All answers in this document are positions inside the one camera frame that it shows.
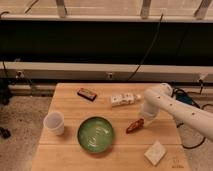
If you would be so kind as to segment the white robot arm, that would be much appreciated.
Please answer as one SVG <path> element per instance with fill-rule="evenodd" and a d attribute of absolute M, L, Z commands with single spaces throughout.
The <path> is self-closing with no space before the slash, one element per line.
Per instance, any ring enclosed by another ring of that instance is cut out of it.
<path fill-rule="evenodd" d="M 175 100 L 171 95 L 172 87 L 167 83 L 146 89 L 140 108 L 141 116 L 151 121 L 162 109 L 213 141 L 213 113 Z"/>

